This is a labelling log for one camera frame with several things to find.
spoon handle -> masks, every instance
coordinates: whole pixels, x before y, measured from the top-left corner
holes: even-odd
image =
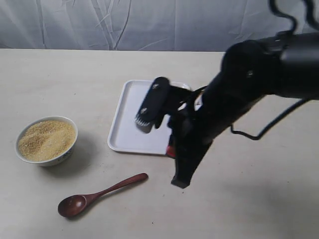
[[[125,179],[125,180],[113,185],[112,187],[110,187],[108,189],[105,189],[105,190],[103,190],[101,192],[95,193],[94,194],[94,199],[97,199],[97,198],[103,196],[104,194],[107,194],[107,193],[112,192],[114,190],[123,188],[123,187],[125,187],[125,186],[127,186],[129,184],[144,181],[144,180],[146,180],[148,178],[149,178],[149,176],[146,173],[137,174],[137,175],[135,175],[133,177],[127,178],[127,179]]]

grain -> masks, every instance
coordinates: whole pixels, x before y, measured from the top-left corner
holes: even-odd
[[[65,152],[75,140],[72,125],[43,121],[27,129],[18,143],[21,154],[31,161],[46,161]]]

red object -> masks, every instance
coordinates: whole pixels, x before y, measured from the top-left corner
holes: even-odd
[[[175,148],[173,146],[167,146],[166,155],[170,158],[175,158],[176,157]]]

wooden spoon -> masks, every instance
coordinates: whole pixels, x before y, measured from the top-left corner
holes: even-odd
[[[97,200],[99,197],[117,190],[119,188],[123,188],[127,185],[132,183],[141,182],[148,179],[149,176],[146,173],[140,173],[133,177],[127,178],[122,182],[115,184],[114,186],[103,190],[98,193],[94,194],[87,194],[87,195],[73,195],[62,200],[58,206],[58,212],[61,216],[69,218],[75,215],[78,215],[82,211],[84,211],[91,203]]]

white backdrop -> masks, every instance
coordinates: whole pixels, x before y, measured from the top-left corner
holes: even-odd
[[[224,51],[290,26],[267,1],[0,0],[0,48]],[[277,2],[310,30],[301,0]]]

